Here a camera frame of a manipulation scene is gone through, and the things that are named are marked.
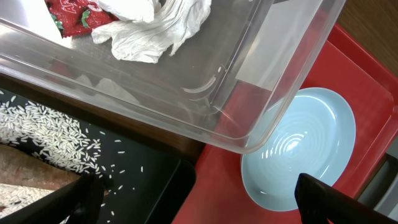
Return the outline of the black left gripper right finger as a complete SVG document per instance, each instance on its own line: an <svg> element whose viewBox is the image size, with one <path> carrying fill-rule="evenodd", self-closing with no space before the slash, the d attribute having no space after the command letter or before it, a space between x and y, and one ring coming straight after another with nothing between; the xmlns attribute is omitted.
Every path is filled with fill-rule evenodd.
<svg viewBox="0 0 398 224"><path fill-rule="evenodd" d="M299 174L294 194L303 224L397 224L306 173Z"/></svg>

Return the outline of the black waste tray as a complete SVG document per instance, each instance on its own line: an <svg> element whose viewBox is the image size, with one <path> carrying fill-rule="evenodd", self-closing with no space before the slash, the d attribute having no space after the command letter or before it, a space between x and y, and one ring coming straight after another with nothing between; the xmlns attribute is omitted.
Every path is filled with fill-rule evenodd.
<svg viewBox="0 0 398 224"><path fill-rule="evenodd" d="M10 91L48 106L85 124L92 124L119 138L135 143L138 146L137 162L144 167L139 201L146 210L145 223L171 223L173 221L196 181L196 173L191 163L168 154L168 147L164 144L114 124L98 116L95 111L87 112L68 105L56 96L31 90L6 77L1 77L1 90Z"/></svg>

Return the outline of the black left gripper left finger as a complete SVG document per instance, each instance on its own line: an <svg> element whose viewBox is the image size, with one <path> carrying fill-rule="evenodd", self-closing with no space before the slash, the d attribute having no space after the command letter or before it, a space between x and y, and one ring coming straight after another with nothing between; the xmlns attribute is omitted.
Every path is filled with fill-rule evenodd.
<svg viewBox="0 0 398 224"><path fill-rule="evenodd" d="M40 200L4 217L1 224L94 224L103 203L105 186L93 174L80 178Z"/></svg>

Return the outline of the pile of white rice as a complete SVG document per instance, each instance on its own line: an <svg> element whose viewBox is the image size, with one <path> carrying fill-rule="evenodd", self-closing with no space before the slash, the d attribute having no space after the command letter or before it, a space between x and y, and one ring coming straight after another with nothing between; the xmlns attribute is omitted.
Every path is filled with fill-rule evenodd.
<svg viewBox="0 0 398 224"><path fill-rule="evenodd" d="M109 181L101 223L146 222L139 201L144 167L137 162L138 146L132 141L1 90L1 144L45 165Z"/></svg>

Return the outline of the light blue plate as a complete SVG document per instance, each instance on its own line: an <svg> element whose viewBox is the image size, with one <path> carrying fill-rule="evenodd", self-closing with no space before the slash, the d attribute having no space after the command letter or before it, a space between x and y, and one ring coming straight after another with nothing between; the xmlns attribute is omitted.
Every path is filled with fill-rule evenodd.
<svg viewBox="0 0 398 224"><path fill-rule="evenodd" d="M299 174L332 186L346 169L355 140L354 114L341 95L326 88L301 89L265 145L242 156L244 188L262 208L295 210Z"/></svg>

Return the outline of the grey plastic dishwasher rack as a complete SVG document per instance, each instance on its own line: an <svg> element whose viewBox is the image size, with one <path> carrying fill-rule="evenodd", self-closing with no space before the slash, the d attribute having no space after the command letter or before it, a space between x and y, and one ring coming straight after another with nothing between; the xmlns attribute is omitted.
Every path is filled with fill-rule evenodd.
<svg viewBox="0 0 398 224"><path fill-rule="evenodd" d="M397 137L373 170L357 201L397 221Z"/></svg>

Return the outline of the white napkin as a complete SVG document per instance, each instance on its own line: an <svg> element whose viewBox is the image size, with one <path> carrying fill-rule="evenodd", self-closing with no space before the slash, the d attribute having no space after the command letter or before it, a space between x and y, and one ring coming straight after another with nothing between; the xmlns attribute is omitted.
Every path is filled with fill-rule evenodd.
<svg viewBox="0 0 398 224"><path fill-rule="evenodd" d="M111 39L111 53L118 60L157 63L171 47L173 56L193 37L211 12L211 0L166 1L151 22L114 21L95 28L93 42Z"/></svg>

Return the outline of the clear plastic waste bin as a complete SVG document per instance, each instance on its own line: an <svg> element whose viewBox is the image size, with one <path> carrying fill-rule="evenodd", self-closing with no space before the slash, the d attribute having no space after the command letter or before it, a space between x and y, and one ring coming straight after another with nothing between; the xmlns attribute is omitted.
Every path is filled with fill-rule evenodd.
<svg viewBox="0 0 398 224"><path fill-rule="evenodd" d="M343 1L213 1L200 30L157 63L111 42L62 38L45 1L1 2L1 72L240 154L270 138Z"/></svg>

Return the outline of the red snack wrapper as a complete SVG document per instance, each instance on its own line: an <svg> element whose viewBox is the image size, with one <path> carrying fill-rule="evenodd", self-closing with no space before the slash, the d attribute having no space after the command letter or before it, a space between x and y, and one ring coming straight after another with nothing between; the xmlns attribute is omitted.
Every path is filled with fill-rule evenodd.
<svg viewBox="0 0 398 224"><path fill-rule="evenodd" d="M93 29L118 21L92 0L45 0L62 38L90 34Z"/></svg>

